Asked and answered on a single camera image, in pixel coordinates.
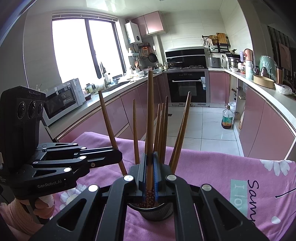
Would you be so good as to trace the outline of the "wooden chopstick floral handle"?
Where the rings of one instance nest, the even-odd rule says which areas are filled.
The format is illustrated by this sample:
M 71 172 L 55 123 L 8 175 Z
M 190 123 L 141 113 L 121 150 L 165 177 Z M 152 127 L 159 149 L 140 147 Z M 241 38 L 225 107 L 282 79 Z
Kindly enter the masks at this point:
M 101 109 L 102 109 L 102 113 L 103 113 L 103 117 L 104 117 L 106 129 L 107 129 L 107 133 L 108 133 L 108 136 L 109 136 L 111 145 L 112 145 L 112 147 L 114 149 L 117 149 L 118 150 L 118 146 L 117 146 L 117 143 L 116 143 L 116 140 L 115 140 L 115 136 L 114 136 L 112 127 L 111 127 L 111 123 L 110 123 L 110 120 L 109 120 L 109 117 L 108 117 L 106 105 L 105 105 L 104 98 L 103 98 L 103 95 L 102 95 L 101 90 L 98 91 L 98 95 L 99 95 Z M 122 175 L 123 176 L 126 175 L 127 174 L 127 171 L 126 171 L 126 168 L 125 168 L 125 165 L 124 165 L 123 161 L 121 160 L 118 163 L 118 165 L 119 165 L 119 168 L 121 170 Z

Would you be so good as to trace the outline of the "wooden chopstick red handle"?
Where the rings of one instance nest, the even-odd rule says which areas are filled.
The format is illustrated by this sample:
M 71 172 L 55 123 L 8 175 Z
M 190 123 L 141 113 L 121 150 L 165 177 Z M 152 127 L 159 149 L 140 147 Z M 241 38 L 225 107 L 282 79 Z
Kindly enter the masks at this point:
M 154 90 L 153 90 L 153 72 L 149 71 L 147 80 L 147 135 L 146 135 L 146 163 L 147 163 L 147 193 L 146 193 L 146 207 L 153 206 L 152 187 L 154 183 L 153 178 L 153 137 L 154 137 Z

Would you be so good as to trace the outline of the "white microwave oven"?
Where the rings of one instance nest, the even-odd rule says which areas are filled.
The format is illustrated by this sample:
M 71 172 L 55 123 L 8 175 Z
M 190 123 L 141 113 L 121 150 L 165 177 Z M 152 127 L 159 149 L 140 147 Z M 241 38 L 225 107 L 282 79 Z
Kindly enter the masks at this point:
M 46 92 L 43 119 L 50 126 L 85 102 L 79 79 L 72 79 Z

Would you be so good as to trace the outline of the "pink floral tablecloth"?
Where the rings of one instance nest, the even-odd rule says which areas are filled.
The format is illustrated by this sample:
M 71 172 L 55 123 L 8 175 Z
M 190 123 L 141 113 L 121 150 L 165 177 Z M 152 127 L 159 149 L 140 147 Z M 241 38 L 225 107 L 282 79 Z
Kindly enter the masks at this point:
M 108 136 L 93 132 L 85 132 L 73 142 L 88 149 L 111 146 Z M 116 138 L 116 142 L 128 171 L 135 164 L 133 140 Z M 182 149 L 175 175 L 195 186 L 212 185 L 269 240 L 295 240 L 294 161 Z M 76 187 L 54 194 L 54 215 L 89 185 L 108 186 L 121 176 L 117 164 L 91 169 L 78 179 Z M 149 222 L 128 207 L 124 240 L 175 240 L 174 217 Z

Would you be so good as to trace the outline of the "wooden chopstick in cup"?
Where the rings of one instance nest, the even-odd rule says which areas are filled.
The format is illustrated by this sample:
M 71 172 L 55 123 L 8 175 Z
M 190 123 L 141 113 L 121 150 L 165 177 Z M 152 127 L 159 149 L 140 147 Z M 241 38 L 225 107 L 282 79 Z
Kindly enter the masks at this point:
M 181 149 L 182 149 L 182 145 L 183 145 L 183 141 L 184 141 L 186 126 L 187 126 L 187 121 L 188 121 L 188 116 L 189 116 L 190 104 L 191 104 L 191 92 L 189 91 L 188 96 L 187 96 L 187 101 L 185 104 L 185 109 L 184 109 L 181 125 L 179 128 L 179 132 L 177 135 L 177 139 L 176 139 L 174 149 L 173 149 L 173 152 L 171 155 L 170 163 L 169 163 L 169 166 L 171 168 L 171 172 L 173 174 L 175 174 L 175 172 L 176 172 L 179 157 L 181 154 Z
M 136 102 L 133 99 L 133 148 L 134 148 L 134 160 L 135 164 L 139 164 L 139 149 L 138 149 L 138 139 L 137 139 L 137 109 L 136 109 Z

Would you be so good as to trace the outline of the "black mesh utensil cup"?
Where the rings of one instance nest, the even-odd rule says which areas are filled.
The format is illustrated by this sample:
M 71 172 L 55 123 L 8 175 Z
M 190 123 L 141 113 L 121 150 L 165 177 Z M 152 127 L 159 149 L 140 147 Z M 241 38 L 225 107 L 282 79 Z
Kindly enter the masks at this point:
M 162 203 L 155 206 L 155 203 L 141 202 L 129 203 L 128 206 L 138 211 L 144 219 L 154 222 L 166 220 L 174 212 L 172 203 Z

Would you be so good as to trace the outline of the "oil bottle on floor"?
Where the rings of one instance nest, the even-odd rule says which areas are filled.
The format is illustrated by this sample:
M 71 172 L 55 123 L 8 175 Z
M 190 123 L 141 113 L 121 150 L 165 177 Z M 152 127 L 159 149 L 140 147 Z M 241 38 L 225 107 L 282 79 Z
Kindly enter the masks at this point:
M 224 111 L 222 112 L 222 121 L 221 125 L 224 129 L 231 129 L 234 119 L 234 113 L 230 108 L 230 105 L 225 106 Z

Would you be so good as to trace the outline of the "built-in black oven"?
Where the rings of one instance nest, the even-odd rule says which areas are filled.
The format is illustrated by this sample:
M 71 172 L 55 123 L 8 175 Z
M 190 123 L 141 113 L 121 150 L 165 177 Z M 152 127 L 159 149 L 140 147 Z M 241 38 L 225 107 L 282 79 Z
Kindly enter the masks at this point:
M 208 69 L 169 70 L 166 77 L 173 106 L 184 106 L 188 92 L 191 92 L 191 106 L 209 106 L 210 84 Z

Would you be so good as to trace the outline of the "black frying pan hanging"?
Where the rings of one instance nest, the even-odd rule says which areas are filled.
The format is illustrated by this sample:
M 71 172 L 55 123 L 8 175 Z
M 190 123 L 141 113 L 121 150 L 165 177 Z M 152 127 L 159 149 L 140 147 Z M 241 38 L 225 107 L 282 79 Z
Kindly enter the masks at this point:
M 156 63 L 158 61 L 158 58 L 154 53 L 149 53 L 148 59 L 151 63 Z

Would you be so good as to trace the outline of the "black range hood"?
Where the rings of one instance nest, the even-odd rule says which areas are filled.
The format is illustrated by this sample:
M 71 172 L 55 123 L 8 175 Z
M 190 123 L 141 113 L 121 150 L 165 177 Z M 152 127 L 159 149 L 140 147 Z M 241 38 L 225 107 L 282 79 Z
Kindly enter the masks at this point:
M 165 56 L 169 69 L 207 68 L 204 47 L 171 49 Z

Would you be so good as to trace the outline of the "white wall water heater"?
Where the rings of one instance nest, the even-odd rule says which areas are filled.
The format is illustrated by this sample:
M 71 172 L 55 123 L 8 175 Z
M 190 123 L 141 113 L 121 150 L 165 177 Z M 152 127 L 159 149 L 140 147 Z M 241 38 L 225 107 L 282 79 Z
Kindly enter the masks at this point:
M 125 24 L 125 29 L 126 29 L 128 41 L 130 44 L 142 43 L 142 38 L 141 38 L 140 31 L 137 24 L 128 22 Z

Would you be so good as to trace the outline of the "pink wall cabinet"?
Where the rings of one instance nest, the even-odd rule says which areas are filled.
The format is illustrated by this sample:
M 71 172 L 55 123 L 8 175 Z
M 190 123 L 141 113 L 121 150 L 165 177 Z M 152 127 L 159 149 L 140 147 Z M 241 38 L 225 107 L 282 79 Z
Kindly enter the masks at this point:
M 138 25 L 141 36 L 153 35 L 165 30 L 159 11 L 132 19 L 132 23 Z

